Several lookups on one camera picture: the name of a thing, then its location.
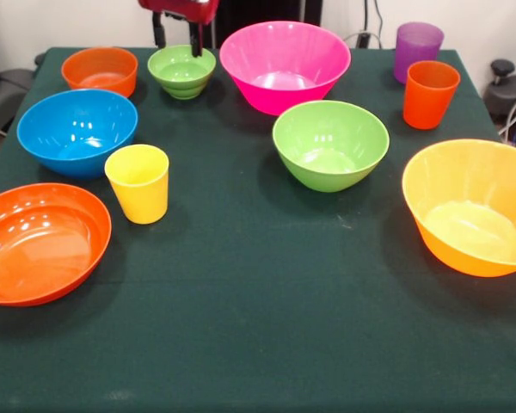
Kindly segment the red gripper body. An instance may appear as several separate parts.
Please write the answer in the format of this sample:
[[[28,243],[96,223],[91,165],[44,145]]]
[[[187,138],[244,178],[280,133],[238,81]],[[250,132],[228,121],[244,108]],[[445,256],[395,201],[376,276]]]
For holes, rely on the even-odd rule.
[[[139,5],[153,12],[164,12],[198,24],[209,24],[218,9],[219,0],[138,0]]]

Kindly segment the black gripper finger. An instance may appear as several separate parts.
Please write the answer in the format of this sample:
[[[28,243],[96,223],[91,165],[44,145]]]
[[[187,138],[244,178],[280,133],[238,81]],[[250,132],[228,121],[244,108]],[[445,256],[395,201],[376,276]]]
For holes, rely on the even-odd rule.
[[[156,47],[166,47],[166,37],[161,12],[152,13],[152,27]]]
[[[192,48],[192,55],[197,58],[202,55],[203,48],[203,27],[200,23],[189,22],[189,37]]]

